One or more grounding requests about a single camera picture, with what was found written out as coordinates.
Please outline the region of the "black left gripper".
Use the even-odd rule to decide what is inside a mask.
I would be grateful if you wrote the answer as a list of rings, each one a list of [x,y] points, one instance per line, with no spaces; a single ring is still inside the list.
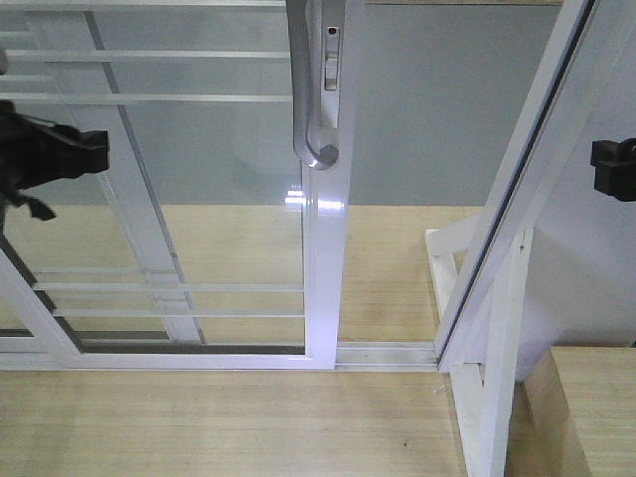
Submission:
[[[31,216],[51,220],[56,214],[24,192],[59,179],[76,179],[109,168],[109,135],[19,113],[1,101],[1,197],[12,206],[29,207]]]

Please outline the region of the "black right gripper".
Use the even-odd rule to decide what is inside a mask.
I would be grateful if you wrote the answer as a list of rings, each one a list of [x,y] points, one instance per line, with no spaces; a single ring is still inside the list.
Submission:
[[[590,164],[596,191],[621,202],[635,201],[635,139],[592,142]]]

